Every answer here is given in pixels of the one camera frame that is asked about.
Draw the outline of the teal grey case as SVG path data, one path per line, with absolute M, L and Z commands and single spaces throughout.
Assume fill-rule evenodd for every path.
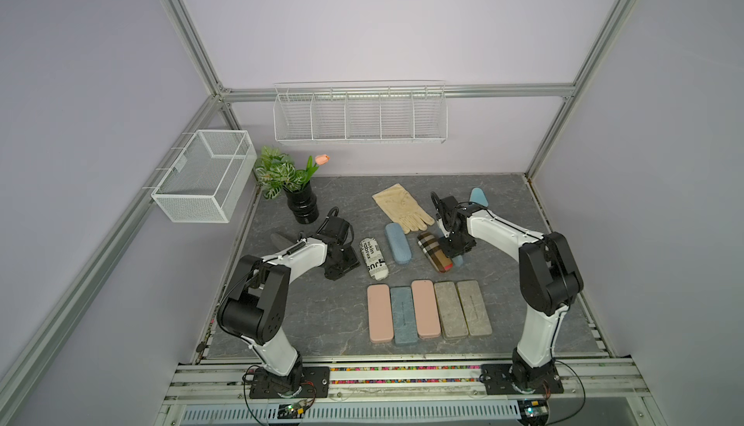
M 410 286 L 391 288 L 391 309 L 395 344 L 397 346 L 415 344 L 419 337 Z

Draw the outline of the green glasses case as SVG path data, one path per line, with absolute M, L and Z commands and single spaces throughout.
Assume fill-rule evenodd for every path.
M 435 283 L 434 291 L 444 337 L 446 339 L 467 337 L 469 330 L 455 283 Z

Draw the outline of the case with white sunglasses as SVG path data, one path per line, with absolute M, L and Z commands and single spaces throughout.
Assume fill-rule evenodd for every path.
M 385 236 L 393 254 L 393 260 L 399 265 L 410 263 L 413 259 L 412 251 L 402 226 L 397 222 L 387 224 Z

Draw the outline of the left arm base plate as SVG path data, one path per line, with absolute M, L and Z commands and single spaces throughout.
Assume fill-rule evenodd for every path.
M 329 367 L 308 366 L 294 369 L 288 377 L 279 377 L 263 368 L 255 369 L 247 382 L 248 397 L 254 399 L 327 398 Z

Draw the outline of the beige case black glasses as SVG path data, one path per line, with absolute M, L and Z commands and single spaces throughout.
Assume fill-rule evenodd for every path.
M 430 232 L 422 232 L 417 240 L 424 256 L 437 272 L 444 274 L 453 269 L 453 261 L 444 253 L 438 237 Z

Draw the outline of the pink tulip flower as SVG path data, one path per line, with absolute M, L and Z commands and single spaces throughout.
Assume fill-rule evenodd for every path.
M 315 158 L 315 164 L 317 166 L 323 166 L 324 164 L 327 164 L 331 157 L 329 155 L 319 155 Z

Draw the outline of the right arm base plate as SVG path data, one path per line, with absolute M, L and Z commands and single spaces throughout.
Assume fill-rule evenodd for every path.
M 552 395 L 564 392 L 553 363 L 532 368 L 521 363 L 484 364 L 479 381 L 488 395 Z

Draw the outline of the aluminium frame post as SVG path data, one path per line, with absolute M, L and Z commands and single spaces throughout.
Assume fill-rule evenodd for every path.
M 224 101 L 227 89 L 223 86 L 220 78 L 211 63 L 207 50 L 203 45 L 196 26 L 187 10 L 183 0 L 160 0 L 170 22 L 174 25 L 189 58 L 191 59 L 201 81 L 205 84 L 211 98 L 219 102 L 220 114 L 229 129 L 240 129 L 238 119 L 229 103 Z

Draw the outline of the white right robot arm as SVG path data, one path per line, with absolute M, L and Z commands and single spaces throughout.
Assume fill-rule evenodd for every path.
M 465 255 L 482 241 L 519 267 L 519 289 L 527 305 L 523 331 L 506 372 L 482 369 L 486 389 L 546 396 L 562 393 L 554 348 L 565 315 L 584 289 L 568 239 L 559 232 L 543 234 L 517 226 L 480 203 L 436 193 L 431 199 L 443 232 L 438 243 L 447 257 Z

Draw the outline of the green artificial plant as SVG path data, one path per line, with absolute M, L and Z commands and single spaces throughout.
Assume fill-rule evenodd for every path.
M 309 157 L 304 168 L 297 168 L 293 158 L 273 146 L 264 146 L 254 166 L 255 176 L 265 199 L 277 198 L 283 191 L 298 193 L 311 180 L 320 165 Z

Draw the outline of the aluminium mounting rail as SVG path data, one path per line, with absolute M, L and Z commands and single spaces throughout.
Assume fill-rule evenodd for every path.
M 404 360 L 402 362 L 309 363 L 314 371 L 329 368 L 323 381 L 316 381 L 327 401 L 473 399 L 486 397 L 481 382 L 484 360 Z M 552 397 L 649 397 L 650 388 L 630 358 L 569 358 L 556 363 L 564 392 Z M 246 364 L 203 364 L 180 367 L 166 391 L 167 404 L 234 403 L 249 391 Z

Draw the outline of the beige fabric glove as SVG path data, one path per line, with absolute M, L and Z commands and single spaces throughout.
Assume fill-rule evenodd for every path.
M 401 226 L 405 234 L 426 231 L 435 224 L 434 218 L 400 184 L 375 193 L 372 198 L 392 222 Z

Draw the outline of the beige case brown sunglasses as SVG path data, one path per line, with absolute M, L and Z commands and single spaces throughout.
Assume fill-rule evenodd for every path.
M 360 253 L 367 271 L 375 281 L 383 281 L 389 277 L 389 267 L 385 260 L 379 243 L 374 238 L 365 238 L 360 241 Z

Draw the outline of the teal small trowel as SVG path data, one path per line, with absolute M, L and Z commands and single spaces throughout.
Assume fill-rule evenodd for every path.
M 472 203 L 476 203 L 480 206 L 486 207 L 486 208 L 489 206 L 489 202 L 486 198 L 486 194 L 481 188 L 472 189 L 470 193 L 469 201 Z

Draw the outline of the pink glasses case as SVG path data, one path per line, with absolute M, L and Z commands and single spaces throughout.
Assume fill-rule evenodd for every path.
M 434 284 L 430 280 L 416 280 L 411 290 L 418 336 L 424 340 L 439 338 L 441 325 Z

